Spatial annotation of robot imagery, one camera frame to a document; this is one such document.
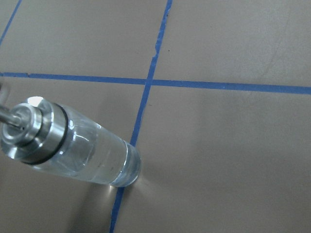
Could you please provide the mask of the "glass sauce dispenser bottle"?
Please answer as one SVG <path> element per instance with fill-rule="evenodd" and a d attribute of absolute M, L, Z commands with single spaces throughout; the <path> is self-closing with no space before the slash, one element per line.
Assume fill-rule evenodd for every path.
<path fill-rule="evenodd" d="M 137 149 L 78 111 L 34 96 L 0 108 L 0 146 L 32 169 L 114 187 L 139 176 Z"/>

